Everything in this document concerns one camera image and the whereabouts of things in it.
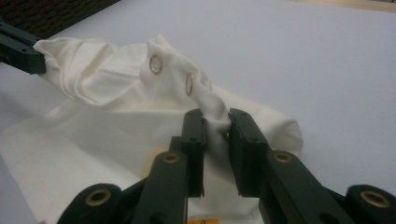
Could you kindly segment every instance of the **white fabric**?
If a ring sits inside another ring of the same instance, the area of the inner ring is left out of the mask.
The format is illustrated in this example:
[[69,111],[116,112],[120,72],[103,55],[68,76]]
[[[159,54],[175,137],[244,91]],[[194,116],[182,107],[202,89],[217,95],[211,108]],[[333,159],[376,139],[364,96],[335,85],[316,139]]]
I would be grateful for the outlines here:
[[[205,197],[190,200],[189,217],[262,223],[258,200],[237,195],[224,138],[227,114],[230,107],[247,111],[273,149],[298,154],[303,140],[296,120],[212,87],[203,70],[162,36],[120,48],[100,39],[58,38],[39,41],[35,49],[46,57],[42,77],[72,99],[0,135],[1,156],[37,221],[56,223],[90,185],[125,189],[140,180],[150,154],[166,150],[180,135],[184,114],[199,107],[208,120]],[[158,75],[149,69],[153,55],[162,61]]]

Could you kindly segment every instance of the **white cloth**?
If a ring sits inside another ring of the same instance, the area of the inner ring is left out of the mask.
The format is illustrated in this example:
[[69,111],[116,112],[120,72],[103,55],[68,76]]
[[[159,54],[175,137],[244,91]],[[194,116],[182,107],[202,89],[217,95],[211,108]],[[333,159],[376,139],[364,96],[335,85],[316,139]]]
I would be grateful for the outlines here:
[[208,120],[205,197],[190,199],[189,217],[262,223],[258,200],[237,195],[224,138],[227,114],[230,107],[247,111],[273,149],[298,154],[303,140],[295,119],[212,87],[203,70],[162,36],[120,48],[100,39],[58,38],[39,41],[35,49],[45,54],[42,77],[72,99],[0,136],[1,156],[37,221],[56,223],[90,185],[125,189],[140,180],[150,155],[167,150],[184,114],[199,107]]

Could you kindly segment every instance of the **dark textured surface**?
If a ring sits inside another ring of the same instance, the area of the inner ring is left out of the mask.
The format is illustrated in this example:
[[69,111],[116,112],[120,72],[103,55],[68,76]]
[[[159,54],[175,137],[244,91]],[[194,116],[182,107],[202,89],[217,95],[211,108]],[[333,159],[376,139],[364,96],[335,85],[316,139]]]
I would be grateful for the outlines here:
[[23,31],[48,38],[120,0],[0,0],[0,17]]

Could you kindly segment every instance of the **white table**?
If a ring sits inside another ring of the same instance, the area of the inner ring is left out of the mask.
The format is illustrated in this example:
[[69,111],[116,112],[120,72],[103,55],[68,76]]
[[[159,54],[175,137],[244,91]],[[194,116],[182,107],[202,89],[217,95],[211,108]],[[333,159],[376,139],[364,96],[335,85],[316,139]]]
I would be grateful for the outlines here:
[[[123,0],[56,36],[126,45],[163,34],[215,85],[297,118],[301,160],[324,186],[396,195],[395,22],[394,13],[286,0]],[[0,131],[63,99],[0,64]],[[35,223],[2,162],[0,170],[0,223]]]

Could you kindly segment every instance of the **robotic claw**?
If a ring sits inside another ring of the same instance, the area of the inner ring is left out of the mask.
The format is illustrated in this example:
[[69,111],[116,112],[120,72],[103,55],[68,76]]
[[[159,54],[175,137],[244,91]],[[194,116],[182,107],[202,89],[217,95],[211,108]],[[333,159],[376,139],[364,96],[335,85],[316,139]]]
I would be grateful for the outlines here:
[[[0,19],[0,62],[30,74],[46,72],[44,56],[33,49],[39,38]],[[325,189],[294,155],[273,151],[253,118],[231,109],[230,163],[242,197],[259,198],[267,224],[394,224],[396,198],[360,185],[346,196]],[[59,224],[182,224],[187,200],[204,195],[206,121],[192,110],[181,136],[158,155],[149,176],[128,189],[97,184],[84,189],[65,209]]]

